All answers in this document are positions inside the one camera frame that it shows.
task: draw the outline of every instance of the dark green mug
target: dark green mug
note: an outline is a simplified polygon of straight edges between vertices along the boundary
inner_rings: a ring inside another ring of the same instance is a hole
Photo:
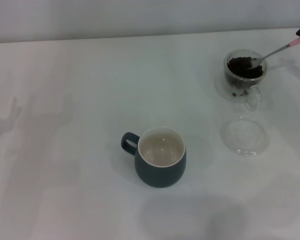
[[[134,155],[134,166],[139,178],[155,188],[175,184],[184,174],[187,162],[186,144],[183,138],[168,127],[154,127],[141,137],[127,132],[121,139],[121,147]]]

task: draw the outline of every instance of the mug handle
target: mug handle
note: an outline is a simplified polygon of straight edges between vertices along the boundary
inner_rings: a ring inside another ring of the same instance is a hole
[[[135,155],[137,148],[130,145],[127,140],[133,142],[134,144],[138,144],[140,137],[135,135],[132,132],[127,132],[123,135],[122,139],[121,139],[121,147],[123,148],[123,150],[125,150],[126,152]]]

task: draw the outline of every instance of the mug rim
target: mug rim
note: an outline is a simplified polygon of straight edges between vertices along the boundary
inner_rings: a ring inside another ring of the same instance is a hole
[[[159,165],[155,165],[155,164],[153,164],[153,163],[147,161],[147,160],[144,158],[144,156],[142,156],[142,153],[141,153],[141,151],[140,151],[140,144],[139,144],[139,143],[143,140],[142,138],[144,138],[145,135],[146,135],[148,132],[153,131],[153,130],[155,130],[155,129],[168,129],[168,130],[174,132],[175,134],[177,134],[177,135],[180,137],[180,139],[181,139],[181,141],[182,141],[183,152],[182,152],[181,157],[180,157],[176,162],[174,162],[174,163],[172,163],[172,164],[170,164],[170,165],[166,165],[166,166],[159,166]],[[148,130],[146,130],[146,131],[140,136],[139,143],[137,144],[137,149],[138,149],[138,152],[139,152],[139,154],[140,154],[142,160],[145,161],[147,164],[149,164],[149,165],[151,165],[151,166],[153,166],[153,167],[156,167],[156,168],[169,168],[169,167],[172,167],[173,165],[176,165],[177,163],[179,163],[179,162],[181,161],[181,159],[184,157],[185,152],[186,152],[186,143],[185,143],[184,138],[183,138],[176,130],[174,130],[174,129],[170,128],[170,127],[167,127],[167,126],[154,126],[154,127],[149,128]]]

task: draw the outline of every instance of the coffee grounds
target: coffee grounds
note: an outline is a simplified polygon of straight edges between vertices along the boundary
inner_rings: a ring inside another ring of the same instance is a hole
[[[251,57],[236,57],[232,58],[227,66],[235,75],[245,79],[256,79],[262,76],[264,71],[262,66],[259,65],[255,68],[252,67]]]

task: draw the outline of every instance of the metal spoon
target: metal spoon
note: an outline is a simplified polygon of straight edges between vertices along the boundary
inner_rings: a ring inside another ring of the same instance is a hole
[[[261,64],[261,62],[263,60],[265,60],[267,57],[270,57],[271,55],[276,54],[278,52],[281,52],[282,50],[285,50],[287,48],[293,47],[293,46],[295,46],[295,45],[297,45],[299,43],[300,43],[300,37],[297,38],[296,40],[293,40],[292,42],[288,43],[287,45],[284,45],[284,46],[280,47],[279,49],[277,49],[277,50],[269,53],[268,55],[266,55],[264,57],[252,58],[252,60],[251,60],[252,67],[251,68],[253,69],[253,68],[258,67]]]

